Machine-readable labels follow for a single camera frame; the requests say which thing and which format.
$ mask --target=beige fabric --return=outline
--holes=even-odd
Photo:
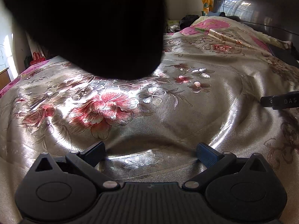
[[[96,77],[56,57],[19,81],[0,99],[0,222],[20,220],[13,194],[40,152],[103,140],[107,160],[97,169],[119,181],[182,184],[204,169],[198,142],[239,157],[260,152],[288,194],[281,220],[299,223],[299,110],[259,103],[298,90],[299,71],[246,38],[240,44],[239,31],[223,33],[166,36],[170,52],[140,80]],[[141,43],[150,53],[146,36]]]

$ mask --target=bed headboard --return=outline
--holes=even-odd
[[[299,0],[214,0],[214,12],[237,16],[256,31],[283,41],[299,50]]]

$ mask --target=large black blurry object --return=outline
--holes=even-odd
[[[42,153],[19,185],[21,224],[280,224],[286,192],[259,153],[237,158],[204,143],[196,148],[207,170],[186,181],[122,187],[94,167],[105,158],[100,142],[53,158]]]
[[[151,74],[160,63],[164,0],[4,3],[34,40],[95,75],[135,79]]]

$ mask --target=bed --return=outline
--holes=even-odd
[[[299,110],[260,104],[299,90],[299,69],[272,55],[268,44],[291,43],[271,35],[200,17],[164,36],[161,64],[145,78],[101,78],[61,57],[29,68],[0,93],[0,223],[20,220],[13,195],[41,152],[99,141],[107,158],[96,169],[120,182],[182,184],[204,170],[198,142],[238,157],[260,152],[288,193],[281,220],[299,223]]]

